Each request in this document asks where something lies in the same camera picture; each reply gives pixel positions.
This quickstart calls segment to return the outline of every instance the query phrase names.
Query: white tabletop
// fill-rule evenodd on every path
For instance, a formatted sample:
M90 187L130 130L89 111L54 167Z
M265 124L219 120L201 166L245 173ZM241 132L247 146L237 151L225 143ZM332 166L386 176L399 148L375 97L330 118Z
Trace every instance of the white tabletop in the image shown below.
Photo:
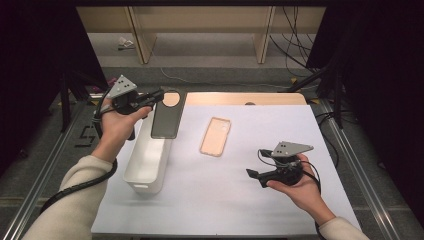
M212 117L231 120L221 157L199 152ZM179 237L316 234L308 214L246 173L246 168L260 173L274 170L258 160L257 150L273 150L280 141L314 146L305 155L319 171L324 200L336 215L359 228L311 108L275 105L186 106L158 194L137 194L122 179L137 147L136 141L127 142L92 231Z

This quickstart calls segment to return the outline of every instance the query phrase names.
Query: finger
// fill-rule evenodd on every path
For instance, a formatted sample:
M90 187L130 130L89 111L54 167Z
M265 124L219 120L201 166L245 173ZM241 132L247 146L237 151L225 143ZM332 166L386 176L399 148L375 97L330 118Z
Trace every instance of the finger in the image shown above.
M315 176L314 172L312 171L311 165L309 165L308 157L301 153L297 154L297 157L302 162L303 170Z
M103 104L102 104L102 106L105 106L105 105L112 105L112 99L110 99L110 98L107 98L107 97L105 97L104 99L103 99Z
M142 118L145 118L151 111L152 108L150 106L146 106L138 109L134 113L131 113L130 116L133 117L136 121L138 121Z
M287 193L287 190L289 189L289 186L285 185L284 183L269 180L266 185L274 190L280 191L282 193Z

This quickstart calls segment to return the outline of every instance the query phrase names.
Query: clear phone case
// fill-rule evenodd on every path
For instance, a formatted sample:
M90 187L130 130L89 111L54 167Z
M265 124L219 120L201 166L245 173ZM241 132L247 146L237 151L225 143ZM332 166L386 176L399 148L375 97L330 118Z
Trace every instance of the clear phone case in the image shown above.
M203 137L200 152L214 157L221 156L224 151L230 127L230 120L212 117L205 136Z

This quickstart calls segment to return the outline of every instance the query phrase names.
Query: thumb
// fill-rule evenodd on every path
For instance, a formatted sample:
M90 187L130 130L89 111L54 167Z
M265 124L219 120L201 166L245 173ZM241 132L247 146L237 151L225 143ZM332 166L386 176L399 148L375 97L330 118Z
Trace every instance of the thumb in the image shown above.
M138 109L136 112L131 113L130 116L134 118L135 122L138 120L147 117L149 112L152 111L152 108L150 106L142 107Z

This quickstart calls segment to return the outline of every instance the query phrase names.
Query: black cord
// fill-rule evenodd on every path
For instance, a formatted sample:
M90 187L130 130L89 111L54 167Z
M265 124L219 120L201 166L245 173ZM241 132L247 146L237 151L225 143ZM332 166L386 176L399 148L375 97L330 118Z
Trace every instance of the black cord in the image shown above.
M342 113L346 113L346 112L351 112L351 111L349 111L349 110L341 110L341 112ZM325 116L318 123L318 128L321 131L321 134L322 134L324 140L327 141L327 143L331 146L331 148L334 150L334 153L336 154L336 162L334 163L334 166L337 168L339 166L339 162L340 162L339 152L337 151L337 148L333 145L333 143L331 143L330 139L322 131L322 125L323 125L323 123L326 120L329 120L329 119L333 118L334 117L334 114L335 114L334 112L321 113L321 114L316 115L315 118L319 118L319 117Z
M96 128L97 134L99 135L99 139L102 137L102 133L103 133L102 129L101 129L101 124L100 124L101 117L102 117L101 108L102 108L102 105L103 105L104 98L109 93L109 91L110 91L110 89L108 89L103 94L102 98L100 99L99 103L97 104L97 108L96 108L96 111L95 111L94 117L93 117L93 124L94 124L94 127ZM56 193L55 195L50 197L46 201L46 203L44 203L43 207L41 207L40 214L42 214L47 208L49 208L51 205L53 205L54 203L56 203L60 199L66 197L66 196L68 196L68 195L70 195L74 192L92 187L94 185L97 185L97 184L109 179L110 177L113 176L113 174L115 174L117 168L118 168L118 161L116 161L116 159L115 159L115 161L113 162L113 165L112 165L112 169L109 172L107 172L106 174L104 174L104 175L102 175L98 178L95 178L93 180L83 182L83 183L80 183L78 185L74 185L72 187L66 188L66 189Z
M263 149L259 149L259 150L258 150L258 158L259 158L259 160L260 160L261 162L265 163L266 165L273 166L273 167L288 167L288 164L284 164L284 163L282 163L282 162L279 162L278 160L276 160L275 158L273 158L273 157L272 157L269 153L267 153L267 152L263 152L263 153L265 153L265 154L267 155L267 157L269 157L269 158L271 158L272 160L274 160L277 164L272 164L272 163L265 162L265 161L261 158L261 156L259 155L259 153L261 152L261 150L263 150Z
M286 68L287 68L287 70L291 73L291 74L293 74L294 76L297 76L297 77L307 77L307 76L300 76L300 75L297 75L297 74L295 74L295 73L293 73L290 69L289 69L289 67L288 67L288 64L287 64L287 57L290 57L290 59L292 59L292 60L294 60L297 64L299 64L299 65L301 65L302 67L304 67L305 69L308 69L309 71L311 71L312 73L315 73L315 70L313 70L313 69L310 69L310 68L308 68L308 67L306 67L306 64L301 64L299 61L297 61L297 60L295 60L293 57L291 57L289 54L288 54L288 52L289 52L289 49L290 49L290 45L294 45L294 46L297 46L298 48L299 48L299 52L300 52L300 55L302 56L302 58L303 58L303 61L304 62L306 62L306 59L305 59L305 56L307 57L307 58L309 58L309 54L306 52L306 50L310 50L310 49L308 49L308 48L306 48L306 47L304 47L303 46L303 44L302 44L302 42L300 41L300 39L299 39L299 37L298 37L298 34L297 34L297 17L298 17L298 13L299 13L299 7L294 7L293 8L293 10L294 10L294 16L293 16L293 18L294 18L294 23L292 24L292 22L290 21L290 19L289 19L289 17L288 17L288 15L287 15L287 12L286 12L286 10L285 10L285 8L283 7L283 12L284 12L284 14L285 14L285 16L286 16L286 19L287 19L287 21L288 21L288 23L289 23L289 26L290 26L290 29L292 30L292 34L291 34L291 37L290 37L290 39L287 39L285 36L284 36L284 34L282 34L282 36L283 36L283 38L285 39L285 40L287 40L288 41L288 46L287 46L287 50L286 51L282 51L283 53L285 53L285 55L286 55ZM293 37L295 37L296 38L296 42L297 42L297 44L295 44L295 43L293 43Z
M281 34L281 36L287 41L287 42L290 42L290 39L288 39L286 36L284 36L284 34ZM300 48L303 48L303 49L305 49L305 50L308 50L308 51L311 51L311 49L310 48L307 48L307 47L304 47L304 46L302 46L302 45L298 45L298 44L296 44L296 43L293 43L293 42L291 42L291 44L292 45L294 45L294 46L296 46L296 47L300 47Z
M315 166L314 166L312 163L310 163L310 162L306 162L306 161L301 161L301 162L302 162L302 163L307 163L307 164L311 165L311 167L315 170L315 173L317 174L317 177L315 177L314 175L312 175L312 174L310 174L310 173L308 173L308 172L306 172L306 171L303 171L303 174L305 174L306 176L308 176L308 177L310 177L312 180L314 180L314 182L317 184L318 191L319 191L319 193L321 194L321 179L320 179L320 177L319 177L319 173L318 173L317 169L316 169L316 168L315 168ZM321 240L325 240L325 238L322 236L321 232L319 231L319 225L318 225L318 223L317 223L316 221L315 221L315 230L316 230L316 232L317 232L317 234L318 234L319 239L321 239Z
M312 38L309 36L309 34L306 34L306 36L309 38L309 41L311 41L311 43L314 44L314 41L312 41Z
M117 168L118 168L118 161L116 161L116 159L115 159L115 161L113 162L113 165L112 165L112 169L109 172L107 172L106 174L104 174L104 175L102 175L98 178L95 178L93 180L83 182L83 183L80 183L78 185L66 188L66 189L56 193L55 195L50 197L49 200L46 201L46 203L44 203L43 207L40 210L40 214L42 214L47 208L49 208L51 205L53 205L54 203L56 203L60 199L66 197L66 196L68 196L68 195L70 195L74 192L92 187L94 185L97 185L97 184L109 179L110 177L113 176L113 174L115 174Z
M278 50L280 50L285 56L286 56L286 58L288 57L288 58L290 58L291 60L293 60L294 62L296 62L297 64L299 64L300 66L302 66L302 67L304 67L304 68L306 68L307 70L309 70L310 72L312 72L312 73L314 73L314 71L313 70L311 70L311 69L309 69L309 68L307 68L306 67L306 65L305 64L303 64L303 63L301 63L301 62L299 62L298 60L296 60L293 56L291 56L288 52L286 52L286 51L284 51L275 41L274 41L274 39L272 38L272 36L269 36L270 37L270 39L271 39L271 41L274 43L274 45L278 48Z

